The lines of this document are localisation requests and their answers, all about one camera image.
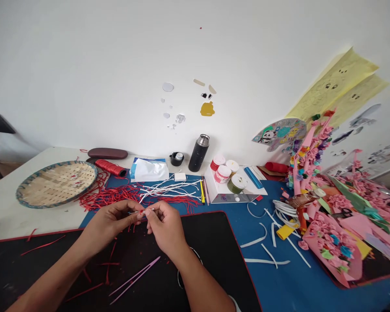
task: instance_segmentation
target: red paint jar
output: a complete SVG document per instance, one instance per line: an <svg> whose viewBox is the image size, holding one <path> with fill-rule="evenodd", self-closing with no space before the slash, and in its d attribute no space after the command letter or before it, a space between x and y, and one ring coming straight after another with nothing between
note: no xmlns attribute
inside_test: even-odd
<svg viewBox="0 0 390 312"><path fill-rule="evenodd" d="M229 178L231 174L231 169L227 166L219 166L218 170L214 174L214 180L217 183L225 183Z"/></svg>
<svg viewBox="0 0 390 312"><path fill-rule="evenodd" d="M225 157L222 155L214 156L214 159L211 162L212 171L217 171L218 167L221 165L225 165Z"/></svg>

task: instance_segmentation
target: black thermos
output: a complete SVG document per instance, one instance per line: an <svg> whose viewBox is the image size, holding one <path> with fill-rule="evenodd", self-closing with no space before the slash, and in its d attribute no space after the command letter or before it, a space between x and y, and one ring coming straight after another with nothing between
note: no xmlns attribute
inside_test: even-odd
<svg viewBox="0 0 390 312"><path fill-rule="evenodd" d="M209 136L201 134L195 142L194 151L192 152L188 168L192 172L198 172L201 169L205 154L209 147Z"/></svg>

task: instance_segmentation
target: panda drawing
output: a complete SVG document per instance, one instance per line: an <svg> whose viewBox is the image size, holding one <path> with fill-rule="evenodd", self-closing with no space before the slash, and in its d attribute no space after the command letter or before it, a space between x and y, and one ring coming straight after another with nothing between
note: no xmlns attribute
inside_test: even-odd
<svg viewBox="0 0 390 312"><path fill-rule="evenodd" d="M259 143L264 143L264 144L268 144L271 139L275 136L276 132L275 131L272 131L272 130L267 130L262 138L259 140Z"/></svg>

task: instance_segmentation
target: right hand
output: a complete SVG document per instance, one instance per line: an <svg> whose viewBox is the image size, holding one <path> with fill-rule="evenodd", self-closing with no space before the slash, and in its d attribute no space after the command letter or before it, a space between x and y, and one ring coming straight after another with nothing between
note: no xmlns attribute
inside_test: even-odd
<svg viewBox="0 0 390 312"><path fill-rule="evenodd" d="M179 211L165 201L159 201L147 207L145 213L147 233L155 235L159 248L175 262L183 252L189 249Z"/></svg>

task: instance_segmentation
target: scissors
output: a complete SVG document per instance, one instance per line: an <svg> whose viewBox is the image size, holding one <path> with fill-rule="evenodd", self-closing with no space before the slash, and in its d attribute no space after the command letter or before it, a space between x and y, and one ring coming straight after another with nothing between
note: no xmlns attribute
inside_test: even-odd
<svg viewBox="0 0 390 312"><path fill-rule="evenodd" d="M341 208L341 213L332 214L331 216L334 217L335 219L337 219L337 218L345 219L345 218L352 217L352 211L351 211L351 209L348 209L348 208Z"/></svg>
<svg viewBox="0 0 390 312"><path fill-rule="evenodd" d="M125 282L123 285L121 285L119 288L117 288L115 291L113 291L110 295L108 296L111 296L112 294L116 293L118 290L120 290L121 287L123 287L124 285L126 285L129 281L131 281L132 279L134 279L136 276L138 276L125 290L123 290L123 292L116 298L113 300L112 303L110 303L110 305L112 305L113 303L115 303L135 282L137 282L137 280L139 278L141 278L143 276L144 273L146 273L156 262L157 260L160 259L160 256L158 256L155 260L153 260L152 262L150 262L148 265L146 265L142 270L140 270L135 276L133 276L132 278L130 278L127 282Z"/></svg>

